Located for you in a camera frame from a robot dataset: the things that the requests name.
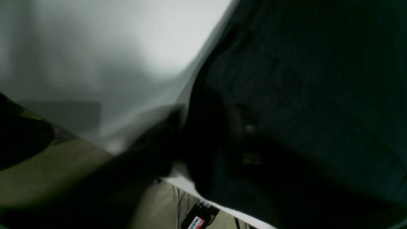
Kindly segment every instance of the red label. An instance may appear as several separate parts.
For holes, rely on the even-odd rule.
[[[192,221],[191,225],[189,225],[188,229],[201,229],[204,222],[205,220],[196,216],[195,219]]]

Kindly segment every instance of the black object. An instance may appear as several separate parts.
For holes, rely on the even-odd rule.
[[[0,94],[0,171],[37,155],[53,140],[50,124],[19,117],[21,111]]]
[[[227,117],[241,130],[252,122],[256,137],[201,140],[216,152],[204,154],[210,173],[189,163],[198,192],[277,228],[407,218],[406,10],[403,1],[242,0],[199,72],[190,113],[217,93],[252,112]]]
[[[234,222],[236,223],[236,228],[240,229],[240,223],[239,223],[239,219],[238,218],[234,218]]]
[[[180,229],[205,229],[213,223],[218,213],[218,208],[201,200],[187,213]]]

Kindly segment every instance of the dark green fabric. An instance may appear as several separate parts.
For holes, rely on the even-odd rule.
[[[230,25],[239,32],[209,64],[206,83],[225,102],[249,107],[270,137],[317,161],[341,183],[383,207],[406,205],[407,2],[243,0]],[[307,202],[306,196],[299,198],[304,186],[276,196],[249,180],[228,177],[221,156],[217,160],[206,197],[274,225],[326,223],[340,204],[333,201],[317,211],[312,203],[322,205],[326,196]],[[258,177],[275,182],[266,174]],[[271,215],[283,199],[292,205],[278,217],[285,220],[280,224]],[[352,212],[351,201],[344,206]]]

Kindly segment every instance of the white surface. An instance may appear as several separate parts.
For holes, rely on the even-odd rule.
[[[176,104],[189,102],[197,70],[235,3],[5,0],[0,92],[119,154]],[[179,170],[166,180],[199,196]],[[259,229],[272,228],[220,208]]]

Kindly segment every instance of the wire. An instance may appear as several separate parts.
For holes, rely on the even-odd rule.
[[[181,215],[181,205],[179,204],[179,188],[177,188],[177,195],[178,195],[178,212],[177,212],[177,229],[179,229],[181,227],[180,223],[179,223],[179,216]]]
[[[180,202],[181,202],[181,203],[182,203],[182,200],[184,199],[185,193],[186,193],[186,191],[184,191],[184,193],[183,193],[182,196],[181,196],[181,199],[180,199]]]
[[[177,195],[177,187],[175,187],[175,186],[174,186],[174,194],[175,194],[175,201],[178,201],[178,198],[177,198],[177,196],[176,196],[176,195]],[[179,222],[178,222],[178,219],[177,219],[175,228],[176,228],[176,229],[179,229]]]
[[[240,229],[239,220],[236,217],[234,218],[234,222],[236,223],[236,228]]]

